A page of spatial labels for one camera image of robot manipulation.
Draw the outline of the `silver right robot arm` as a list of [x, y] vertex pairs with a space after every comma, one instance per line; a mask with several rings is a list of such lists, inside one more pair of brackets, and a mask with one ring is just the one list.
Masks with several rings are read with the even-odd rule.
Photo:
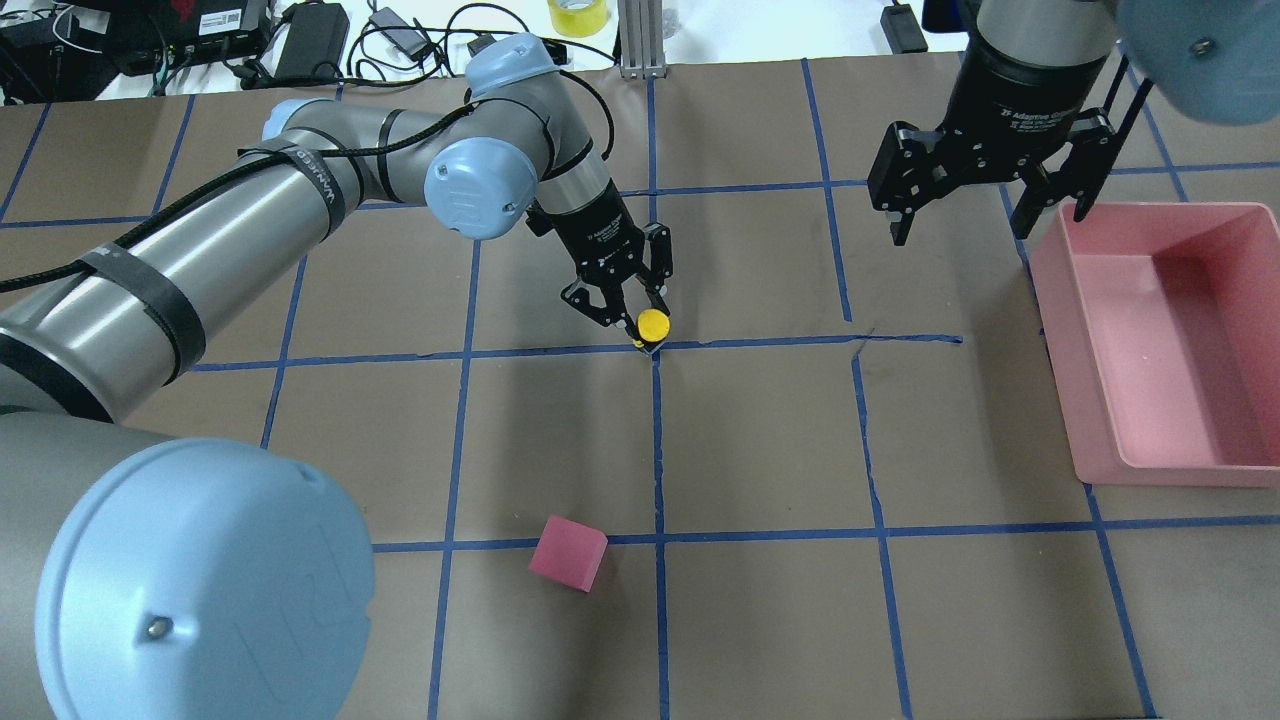
[[882, 333], [1029, 307], [1010, 240], [1093, 210], [1152, 92], [1274, 119], [1277, 4], [983, 1], [963, 53], [676, 70], [650, 100], [677, 297]]

